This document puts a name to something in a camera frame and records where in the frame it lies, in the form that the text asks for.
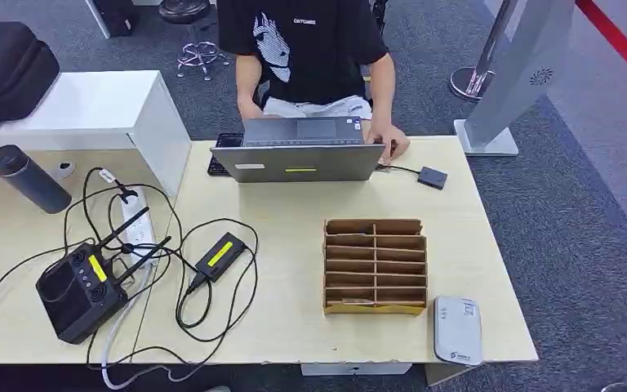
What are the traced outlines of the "person's left hand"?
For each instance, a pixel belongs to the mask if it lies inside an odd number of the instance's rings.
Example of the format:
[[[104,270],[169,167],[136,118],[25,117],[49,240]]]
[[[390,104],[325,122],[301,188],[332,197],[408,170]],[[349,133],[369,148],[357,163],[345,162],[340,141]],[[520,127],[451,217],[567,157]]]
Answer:
[[[367,144],[382,144],[384,150],[379,163],[390,164],[402,156],[410,146],[410,140],[403,131],[394,125],[378,125],[373,121],[362,121],[362,132]]]

